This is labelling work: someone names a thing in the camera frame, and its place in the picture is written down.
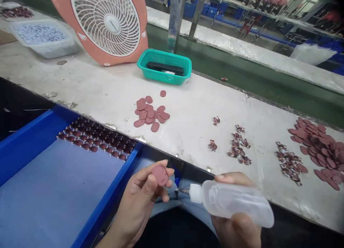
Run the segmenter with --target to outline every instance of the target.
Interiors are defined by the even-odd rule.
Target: teal plastic basket
[[[158,62],[166,65],[183,67],[184,76],[148,69],[148,62]],[[189,58],[155,49],[146,49],[137,61],[137,66],[142,69],[143,75],[146,78],[176,85],[182,85],[186,79],[190,78],[192,69],[192,63]]]

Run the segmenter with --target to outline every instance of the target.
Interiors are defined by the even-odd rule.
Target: white plastic bottle
[[[269,202],[254,187],[205,181],[202,185],[191,184],[189,195],[192,202],[203,203],[211,215],[230,219],[243,212],[262,227],[271,228],[274,224]]]

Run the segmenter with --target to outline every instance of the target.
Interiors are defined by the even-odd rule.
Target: green conveyor belt
[[[50,0],[21,1],[58,16]],[[148,25],[147,36],[150,47],[166,50],[166,30]],[[179,38],[177,54],[189,57],[196,71],[226,77],[231,85],[344,128],[343,95],[184,37]]]

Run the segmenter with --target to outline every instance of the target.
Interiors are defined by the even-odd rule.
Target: fan grille
[[[140,21],[132,0],[71,0],[85,35],[104,52],[123,57],[140,42]]]

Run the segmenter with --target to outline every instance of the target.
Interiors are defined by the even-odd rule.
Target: jeans
[[[165,158],[157,158],[154,157],[154,154],[156,151],[152,150],[150,147],[145,147],[145,150],[142,152],[141,159],[138,163],[137,168],[134,171],[134,174],[140,171],[142,168],[148,167],[152,165],[153,163],[163,160]],[[212,225],[210,214],[206,209],[204,208],[203,204],[197,204],[190,201],[190,197],[187,194],[182,193],[176,193],[177,185],[175,183],[175,176],[172,175],[169,178],[173,182],[173,186],[170,189],[166,189],[169,196],[169,202],[163,202],[161,200],[161,197],[157,199],[155,202],[155,206],[152,210],[152,213],[150,214],[150,217],[154,217],[158,215],[159,213],[165,212],[169,209],[180,207],[187,212],[189,212],[191,215],[195,216],[199,220],[201,220],[204,224],[206,224],[210,230],[217,236],[214,226]],[[196,183],[194,181],[191,181],[189,179],[182,178],[179,182],[179,188],[188,188],[191,183]]]

